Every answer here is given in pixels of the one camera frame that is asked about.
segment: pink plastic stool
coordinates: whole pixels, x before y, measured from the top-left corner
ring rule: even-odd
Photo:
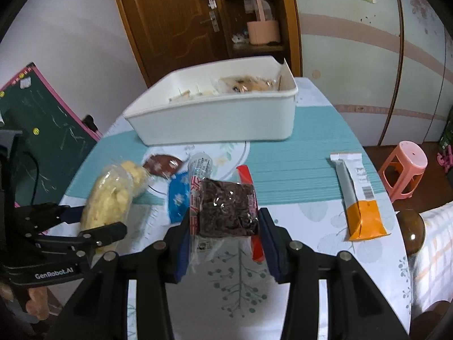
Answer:
[[[428,159],[426,158],[426,155],[422,148],[415,143],[402,141],[395,147],[379,170],[379,176],[381,177],[382,183],[384,184],[392,203],[397,199],[406,199],[412,196],[415,188],[422,179],[427,164]],[[393,166],[399,173],[398,180],[393,187],[390,186],[387,177],[384,174],[389,166]],[[408,185],[410,186],[411,191],[403,193]]]

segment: metal bolt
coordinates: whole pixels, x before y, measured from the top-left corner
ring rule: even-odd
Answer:
[[[343,252],[340,252],[340,258],[344,261],[350,261],[352,258],[352,255],[349,252],[343,251]]]
[[[106,261],[110,262],[116,258],[116,253],[114,251],[108,251],[104,253],[103,257]]]
[[[292,240],[289,242],[289,247],[295,251],[302,249],[304,245],[299,240]]]
[[[158,251],[161,251],[162,249],[165,249],[167,246],[167,243],[164,242],[163,240],[158,240],[157,242],[155,242],[153,244],[153,248],[158,250]]]

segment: chalkboard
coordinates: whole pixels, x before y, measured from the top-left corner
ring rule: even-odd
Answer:
[[[39,166],[35,203],[59,203],[98,137],[81,123],[33,63],[0,90],[0,113],[6,129],[23,131],[14,178],[16,202],[29,205],[33,195],[36,166],[23,153],[28,151]]]

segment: blue snack package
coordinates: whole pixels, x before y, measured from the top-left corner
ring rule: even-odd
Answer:
[[[189,173],[175,174],[168,186],[168,216],[170,222],[181,222],[189,208]]]

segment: wooden floor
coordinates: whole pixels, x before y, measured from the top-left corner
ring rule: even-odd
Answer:
[[[379,170],[394,147],[365,147],[365,151],[376,170]],[[428,158],[428,166],[412,198],[396,200],[393,203],[395,211],[413,209],[421,213],[453,201],[453,189],[447,180],[443,167],[437,162],[438,144],[426,142],[421,147]]]

